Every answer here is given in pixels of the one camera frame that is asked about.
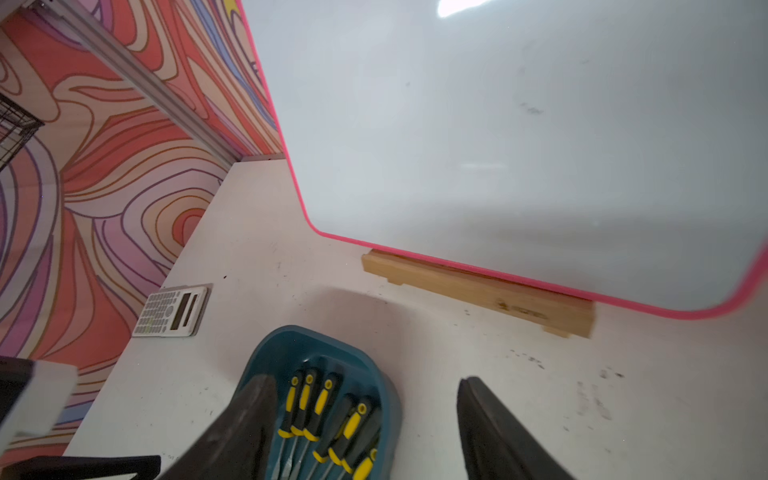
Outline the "wooden easel stand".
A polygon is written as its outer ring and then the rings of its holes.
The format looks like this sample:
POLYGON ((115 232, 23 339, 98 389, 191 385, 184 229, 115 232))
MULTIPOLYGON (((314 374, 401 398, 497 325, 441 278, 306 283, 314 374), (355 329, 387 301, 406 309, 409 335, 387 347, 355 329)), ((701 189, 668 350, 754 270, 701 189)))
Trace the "wooden easel stand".
POLYGON ((592 301, 497 279, 466 270, 371 250, 361 257, 365 272, 536 323, 562 337, 589 338, 596 320, 592 301))

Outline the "white calculator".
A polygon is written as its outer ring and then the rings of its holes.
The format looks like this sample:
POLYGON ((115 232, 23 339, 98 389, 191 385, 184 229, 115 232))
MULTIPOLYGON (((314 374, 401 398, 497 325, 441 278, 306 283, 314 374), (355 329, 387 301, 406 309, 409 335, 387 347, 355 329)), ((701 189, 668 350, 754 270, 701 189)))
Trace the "white calculator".
POLYGON ((133 329, 133 338, 186 338, 196 334, 211 288, 164 289, 151 294, 133 329))

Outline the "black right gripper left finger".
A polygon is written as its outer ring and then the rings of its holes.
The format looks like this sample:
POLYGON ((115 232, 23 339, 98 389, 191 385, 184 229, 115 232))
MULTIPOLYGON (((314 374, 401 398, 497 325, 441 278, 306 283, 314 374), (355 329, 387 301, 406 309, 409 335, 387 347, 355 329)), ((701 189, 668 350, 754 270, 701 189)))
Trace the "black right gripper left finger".
POLYGON ((276 381, 256 375, 162 479, 263 479, 277 415, 276 381))

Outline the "yellow black file tool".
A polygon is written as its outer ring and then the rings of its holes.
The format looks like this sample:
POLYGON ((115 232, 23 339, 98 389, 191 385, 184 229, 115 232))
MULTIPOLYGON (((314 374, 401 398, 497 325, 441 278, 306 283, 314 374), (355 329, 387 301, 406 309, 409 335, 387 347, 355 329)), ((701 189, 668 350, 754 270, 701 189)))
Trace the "yellow black file tool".
POLYGON ((355 411, 357 397, 353 394, 345 394, 336 404, 333 415, 327 420, 323 436, 313 451, 314 463, 307 478, 311 479, 318 467, 329 461, 329 448, 343 431, 349 416, 355 411))
POLYGON ((382 411, 373 407, 365 415, 358 410, 344 428, 342 436, 329 449, 340 467, 336 479, 364 479, 372 469, 382 425, 382 411))
POLYGON ((281 439, 278 449, 277 460, 272 469, 271 480, 278 480, 281 471, 281 458, 283 455, 286 441, 295 436, 292 431, 292 425, 295 418, 295 409, 297 405, 297 394, 304 379, 304 370, 296 370, 290 379, 289 389, 285 397, 283 417, 277 430, 277 436, 281 439))
POLYGON ((323 422, 335 400, 342 376, 336 372, 328 373, 323 379, 318 376, 316 392, 308 409, 308 421, 304 429, 304 445, 298 459, 294 457, 293 470, 289 479, 297 479, 303 468, 304 459, 311 446, 315 446, 322 436, 323 422))
POLYGON ((282 464, 280 479, 289 479, 293 470, 296 448, 301 443, 301 438, 304 436, 304 429, 308 421, 308 409, 316 392, 318 376, 319 370, 317 368, 310 367, 304 369, 304 379, 297 394, 295 418, 292 425, 292 431, 295 436, 292 437, 293 443, 282 464))
POLYGON ((355 471, 366 448, 377 438, 381 415, 374 398, 360 399, 327 449, 330 464, 321 474, 322 480, 328 479, 332 472, 337 473, 337 479, 343 479, 355 471))

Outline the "aluminium frame post left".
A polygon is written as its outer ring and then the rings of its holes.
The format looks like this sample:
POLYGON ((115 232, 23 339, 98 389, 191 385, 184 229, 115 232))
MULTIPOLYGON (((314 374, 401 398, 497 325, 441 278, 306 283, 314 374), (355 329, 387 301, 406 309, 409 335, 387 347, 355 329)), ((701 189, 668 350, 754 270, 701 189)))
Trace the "aluminium frame post left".
POLYGON ((210 128, 149 69, 118 42, 79 1, 34 1, 35 9, 62 20, 76 39, 112 71, 141 92, 177 126, 228 164, 242 160, 225 139, 210 128))

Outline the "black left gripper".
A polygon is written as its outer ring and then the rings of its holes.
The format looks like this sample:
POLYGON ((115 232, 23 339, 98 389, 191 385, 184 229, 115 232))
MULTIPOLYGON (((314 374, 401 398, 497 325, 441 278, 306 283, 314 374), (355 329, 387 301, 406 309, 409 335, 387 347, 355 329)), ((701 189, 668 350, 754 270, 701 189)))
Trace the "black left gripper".
POLYGON ((131 457, 38 456, 4 467, 2 479, 106 479, 130 475, 155 479, 161 471, 159 455, 131 457))

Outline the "pink framed whiteboard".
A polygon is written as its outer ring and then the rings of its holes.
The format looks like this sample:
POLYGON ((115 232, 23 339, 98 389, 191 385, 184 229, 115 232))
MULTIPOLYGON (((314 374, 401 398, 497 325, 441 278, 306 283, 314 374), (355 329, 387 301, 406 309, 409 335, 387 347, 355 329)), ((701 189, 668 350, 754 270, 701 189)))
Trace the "pink framed whiteboard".
POLYGON ((246 1, 309 226, 679 319, 767 274, 763 1, 246 1))

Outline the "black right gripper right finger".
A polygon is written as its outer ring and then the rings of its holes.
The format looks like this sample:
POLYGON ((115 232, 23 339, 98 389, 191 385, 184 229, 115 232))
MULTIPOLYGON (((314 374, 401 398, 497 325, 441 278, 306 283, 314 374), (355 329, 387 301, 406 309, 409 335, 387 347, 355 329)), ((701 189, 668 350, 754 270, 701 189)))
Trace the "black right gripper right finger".
POLYGON ((470 479, 572 477, 480 378, 460 381, 457 418, 470 479))

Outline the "teal plastic storage box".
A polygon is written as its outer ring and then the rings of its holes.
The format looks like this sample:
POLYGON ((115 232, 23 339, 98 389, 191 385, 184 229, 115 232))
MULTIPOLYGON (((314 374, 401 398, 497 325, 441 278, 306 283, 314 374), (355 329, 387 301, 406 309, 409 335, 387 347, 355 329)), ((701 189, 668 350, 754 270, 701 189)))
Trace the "teal plastic storage box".
MULTIPOLYGON (((277 383, 278 405, 272 448, 266 469, 268 478, 271 476, 278 456, 281 439, 277 436, 277 430, 282 421, 291 376, 298 369, 304 370, 310 367, 319 370, 320 379, 331 372, 342 376, 335 400, 325 416, 322 436, 327 420, 333 415, 337 402, 345 394, 355 395, 357 403, 364 396, 375 399, 382 411, 382 425, 375 460, 370 473, 364 479, 389 478, 402 423, 401 402, 394 384, 361 350, 298 326, 281 327, 270 333, 252 354, 238 384, 240 388, 244 388, 256 375, 272 376, 277 383)), ((292 443, 292 438, 286 441, 281 458, 281 470, 292 443)), ((314 463, 313 451, 318 443, 311 446, 307 452, 297 479, 308 479, 307 475, 314 463)), ((303 445, 304 439, 301 438, 301 443, 296 448, 295 459, 298 459, 303 445)), ((311 479, 321 479, 321 474, 329 464, 330 461, 320 465, 311 479)))

